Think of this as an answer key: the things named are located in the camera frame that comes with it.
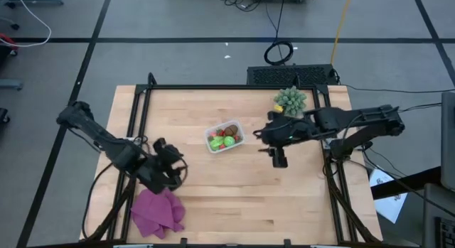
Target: green plant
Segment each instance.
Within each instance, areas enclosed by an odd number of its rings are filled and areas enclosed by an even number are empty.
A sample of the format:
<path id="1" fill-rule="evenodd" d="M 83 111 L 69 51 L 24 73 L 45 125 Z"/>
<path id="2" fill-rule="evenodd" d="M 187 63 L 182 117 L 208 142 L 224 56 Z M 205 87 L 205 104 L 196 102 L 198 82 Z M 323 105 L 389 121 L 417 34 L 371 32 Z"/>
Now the green plant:
<path id="1" fill-rule="evenodd" d="M 306 95 L 293 86 L 285 90 L 280 90 L 279 94 L 275 96 L 274 101 L 283 107 L 285 115 L 295 117 L 304 111 L 306 106 L 304 103 L 305 99 Z"/>

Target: wooden tabletop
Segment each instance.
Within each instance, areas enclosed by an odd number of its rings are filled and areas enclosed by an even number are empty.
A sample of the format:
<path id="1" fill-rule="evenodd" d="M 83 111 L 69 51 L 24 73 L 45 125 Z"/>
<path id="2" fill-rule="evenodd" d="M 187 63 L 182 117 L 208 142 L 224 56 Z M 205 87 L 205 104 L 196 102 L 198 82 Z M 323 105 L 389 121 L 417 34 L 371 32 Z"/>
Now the wooden tabletop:
<path id="1" fill-rule="evenodd" d="M 351 109 L 346 87 L 329 87 L 331 104 Z M 288 168 L 273 168 L 265 146 L 252 132 L 267 122 L 275 90 L 153 90 L 145 134 L 153 142 L 164 137 L 185 156 L 188 179 L 174 193 L 186 208 L 183 232 L 166 231 L 166 238 L 142 237 L 131 221 L 128 243 L 191 244 L 336 244 L 333 216 L 323 165 L 321 144 L 308 141 L 285 148 Z M 134 86 L 119 86 L 114 96 L 107 130 L 117 137 L 127 132 Z M 307 93 L 306 109 L 314 108 Z M 136 118 L 139 126 L 141 108 Z M 245 144 L 219 154 L 205 145 L 204 130 L 236 119 L 245 132 Z M 351 158 L 363 163 L 361 153 Z M 109 161 L 100 156 L 97 173 Z M 350 201 L 365 226 L 382 235 L 364 168 L 345 163 Z M 87 214 L 86 230 L 92 233 L 112 207 L 118 170 L 109 169 L 98 180 Z M 138 185 L 138 195 L 145 187 Z M 117 222 L 122 222 L 121 210 Z M 343 233 L 348 237 L 341 209 Z M 116 237 L 120 236 L 117 223 Z"/>

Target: floor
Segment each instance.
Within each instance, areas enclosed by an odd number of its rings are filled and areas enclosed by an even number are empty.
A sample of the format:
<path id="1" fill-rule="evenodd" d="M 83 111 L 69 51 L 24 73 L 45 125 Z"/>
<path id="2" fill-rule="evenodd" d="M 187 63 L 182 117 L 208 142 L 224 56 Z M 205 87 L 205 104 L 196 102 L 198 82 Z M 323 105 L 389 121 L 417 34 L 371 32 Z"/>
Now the floor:
<path id="1" fill-rule="evenodd" d="M 284 5 L 279 35 L 292 38 L 297 47 L 289 63 L 330 62 L 330 38 L 336 34 L 344 1 Z M 341 82 L 399 90 L 453 88 L 453 1 L 352 0 L 334 63 Z M 144 83 L 148 72 L 160 84 L 245 84 L 248 66 L 266 65 L 262 56 L 274 37 L 264 4 L 244 13 L 219 0 L 64 2 L 31 8 L 53 29 L 53 39 L 20 50 L 0 71 L 0 78 L 25 83 L 20 92 L 0 92 L 0 107 L 8 108 L 12 119 L 0 133 L 3 247 L 16 246 L 41 175 L 53 163 L 28 245 L 75 242 L 79 237 L 97 154 L 71 135 L 65 135 L 61 147 L 55 143 L 55 118 L 70 98 L 89 102 L 95 119 L 105 126 L 117 85 Z M 276 22 L 280 4 L 268 7 Z M 19 31 L 0 25 L 0 31 L 17 41 L 39 41 L 47 35 L 23 7 L 2 7 L 0 16 L 21 25 Z M 380 104 L 406 108 L 440 102 L 440 94 L 350 89 L 350 99 L 354 108 Z M 439 108 L 402 114 L 405 132 L 376 139 L 375 150 L 406 174 L 438 166 L 439 116 Z M 54 152 L 60 148 L 56 161 L 52 148 Z M 371 159 L 395 171 L 379 156 L 371 154 Z M 421 213 L 422 202 L 408 196 L 397 224 L 380 219 L 385 239 L 420 243 Z"/>

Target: plastic container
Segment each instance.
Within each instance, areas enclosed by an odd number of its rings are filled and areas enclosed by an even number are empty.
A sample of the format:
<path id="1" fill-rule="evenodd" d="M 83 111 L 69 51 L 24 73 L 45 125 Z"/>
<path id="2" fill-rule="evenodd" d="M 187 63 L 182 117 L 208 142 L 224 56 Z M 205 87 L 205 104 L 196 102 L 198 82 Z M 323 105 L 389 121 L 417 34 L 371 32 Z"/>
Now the plastic container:
<path id="1" fill-rule="evenodd" d="M 238 142 L 238 143 L 236 143 L 236 144 L 234 144 L 234 145 L 232 145 L 232 146 L 225 147 L 225 148 L 223 148 L 223 149 L 218 149 L 217 151 L 213 151 L 213 150 L 211 149 L 210 144 L 209 144 L 209 141 L 208 141 L 208 139 L 207 139 L 207 138 L 210 136 L 210 133 L 211 133 L 211 132 L 214 132 L 214 131 L 216 131 L 216 130 L 218 130 L 218 129 L 225 129 L 226 127 L 228 127 L 228 126 L 230 126 L 230 125 L 233 125 L 233 124 L 234 124 L 235 126 L 237 126 L 237 128 L 238 128 L 238 130 L 237 130 L 237 135 L 240 136 L 240 137 L 242 137 L 242 141 L 240 141 L 240 142 Z M 208 149 L 209 152 L 211 152 L 211 153 L 220 153 L 220 152 L 223 152 L 223 151 L 227 151 L 227 150 L 229 150 L 229 149 L 235 148 L 236 146 L 240 146 L 240 145 L 244 144 L 244 142 L 245 142 L 245 133 L 243 132 L 242 126 L 240 126 L 240 123 L 239 123 L 239 121 L 237 121 L 237 120 L 230 120 L 230 121 L 228 121 L 228 122 L 219 124 L 219 125 L 217 125 L 217 126 L 213 126 L 213 127 L 209 128 L 209 129 L 206 129 L 204 134 L 205 134 L 205 136 L 204 136 L 205 144 L 207 144 L 207 149 Z"/>

